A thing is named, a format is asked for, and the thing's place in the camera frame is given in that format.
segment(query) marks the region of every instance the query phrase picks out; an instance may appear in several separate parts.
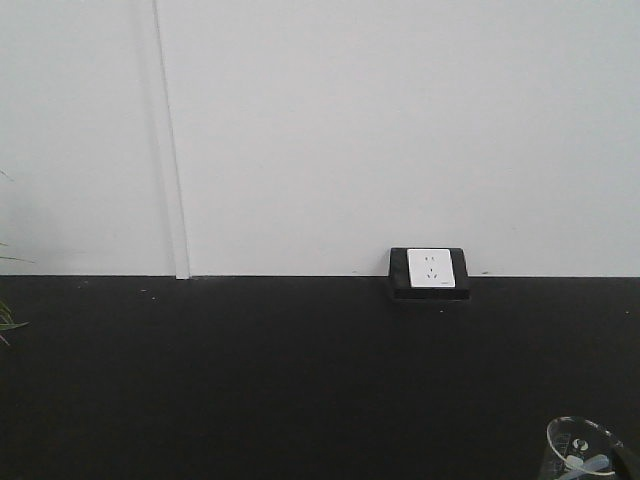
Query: clear glass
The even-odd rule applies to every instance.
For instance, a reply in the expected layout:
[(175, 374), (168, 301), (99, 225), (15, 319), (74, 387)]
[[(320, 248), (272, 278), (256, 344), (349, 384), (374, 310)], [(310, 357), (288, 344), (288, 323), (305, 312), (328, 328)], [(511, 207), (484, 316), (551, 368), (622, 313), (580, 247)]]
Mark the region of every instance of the clear glass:
[(614, 446), (622, 447), (622, 442), (595, 422), (580, 417), (556, 418), (547, 425), (547, 447), (538, 480), (614, 480)]

